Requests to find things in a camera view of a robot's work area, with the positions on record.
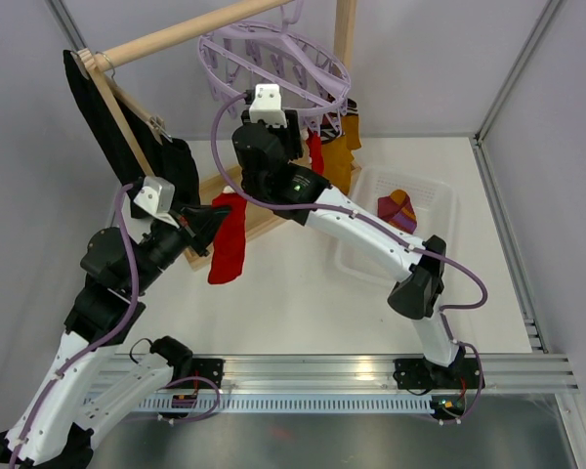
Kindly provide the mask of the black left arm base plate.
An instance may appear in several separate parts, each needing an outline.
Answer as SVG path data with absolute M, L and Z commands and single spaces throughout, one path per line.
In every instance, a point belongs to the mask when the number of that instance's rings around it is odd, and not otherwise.
M 211 386 L 201 380 L 188 379 L 190 376 L 201 377 L 212 382 L 217 388 L 222 386 L 225 361 L 218 358 L 194 357 L 187 369 L 174 372 L 168 389 L 211 389 Z

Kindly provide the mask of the mustard sock brown cuff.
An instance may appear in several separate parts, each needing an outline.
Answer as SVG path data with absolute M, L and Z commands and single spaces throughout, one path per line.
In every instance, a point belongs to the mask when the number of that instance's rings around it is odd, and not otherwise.
M 347 148 L 349 150 L 360 149 L 358 107 L 356 101 L 352 99 L 347 100 L 346 114 L 342 117 L 342 127 Z

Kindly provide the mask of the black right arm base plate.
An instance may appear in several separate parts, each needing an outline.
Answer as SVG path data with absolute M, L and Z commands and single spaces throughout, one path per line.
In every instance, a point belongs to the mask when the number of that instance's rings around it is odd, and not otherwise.
M 449 367 L 423 358 L 396 359 L 393 377 L 400 390 L 476 390 L 483 372 L 475 358 L 456 360 Z

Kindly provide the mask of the mustard yellow sock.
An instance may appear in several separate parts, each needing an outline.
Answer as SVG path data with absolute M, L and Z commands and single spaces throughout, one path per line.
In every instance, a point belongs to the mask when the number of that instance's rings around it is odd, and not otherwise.
M 361 147 L 358 132 L 339 137 L 335 132 L 323 129 L 320 133 L 323 177 L 343 194 L 348 194 L 352 183 L 353 151 Z

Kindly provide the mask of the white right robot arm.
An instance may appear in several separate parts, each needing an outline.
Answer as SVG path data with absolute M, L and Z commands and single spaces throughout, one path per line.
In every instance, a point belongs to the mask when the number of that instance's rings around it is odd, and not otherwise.
M 301 144 L 289 128 L 252 122 L 244 111 L 231 141 L 243 191 L 277 216 L 331 235 L 384 268 L 395 284 L 388 304 L 412 321 L 429 379 L 439 386 L 456 380 L 462 365 L 438 305 L 444 289 L 444 240 L 402 234 L 312 169 L 293 163 Z

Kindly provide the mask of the red sock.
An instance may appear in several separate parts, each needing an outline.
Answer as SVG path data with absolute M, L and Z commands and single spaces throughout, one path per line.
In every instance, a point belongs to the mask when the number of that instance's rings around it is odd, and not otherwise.
M 312 170 L 318 175 L 323 175 L 324 160 L 321 152 L 320 136 L 317 133 L 310 131 L 306 139 L 306 144 L 309 149 L 309 160 Z
M 242 275 L 246 248 L 247 201 L 231 186 L 225 186 L 222 193 L 214 198 L 213 206 L 230 209 L 215 236 L 207 278 L 209 284 L 220 285 L 232 282 Z

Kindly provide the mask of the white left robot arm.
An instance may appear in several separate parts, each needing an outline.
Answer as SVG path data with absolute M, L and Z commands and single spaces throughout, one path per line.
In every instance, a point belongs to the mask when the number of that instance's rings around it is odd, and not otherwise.
M 227 206 L 183 206 L 175 225 L 155 220 L 141 242 L 123 226 L 94 234 L 81 260 L 85 285 L 64 321 L 52 366 L 19 421 L 0 433 L 0 464 L 85 468 L 106 435 L 152 393 L 186 385 L 219 390 L 213 368 L 201 367 L 191 349 L 164 336 L 122 379 L 85 400 L 144 311 L 140 295 L 186 249 L 205 255 L 229 214 Z

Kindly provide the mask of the purple sock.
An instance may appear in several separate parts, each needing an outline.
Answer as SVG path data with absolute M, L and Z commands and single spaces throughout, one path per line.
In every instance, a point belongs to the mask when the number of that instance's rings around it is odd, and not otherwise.
M 418 222 L 410 196 L 395 190 L 377 199 L 377 216 L 391 226 L 413 235 Z

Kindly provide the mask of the purple round clip hanger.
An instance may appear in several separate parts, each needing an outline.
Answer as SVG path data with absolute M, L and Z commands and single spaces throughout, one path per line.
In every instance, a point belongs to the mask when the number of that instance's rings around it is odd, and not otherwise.
M 295 30 L 303 6 L 281 7 L 279 24 L 244 20 L 208 32 L 199 37 L 198 57 L 215 100 L 278 86 L 282 107 L 297 112 L 301 127 L 339 137 L 351 77 L 335 54 Z

